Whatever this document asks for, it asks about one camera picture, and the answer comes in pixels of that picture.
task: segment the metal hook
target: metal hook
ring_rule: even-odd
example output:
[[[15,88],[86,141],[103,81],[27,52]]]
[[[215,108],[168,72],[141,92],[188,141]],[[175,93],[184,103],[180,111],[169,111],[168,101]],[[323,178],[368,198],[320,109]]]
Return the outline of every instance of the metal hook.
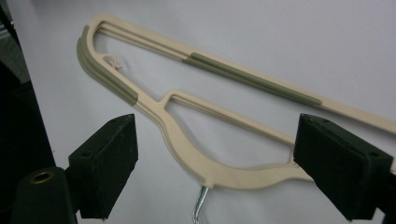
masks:
[[[201,191],[199,192],[198,200],[195,203],[194,210],[192,211],[192,222],[194,224],[200,224],[199,220],[198,220],[198,216],[199,216],[199,212],[201,211],[201,208],[204,204],[204,200],[205,200],[208,190],[209,190],[208,187],[202,186]]]

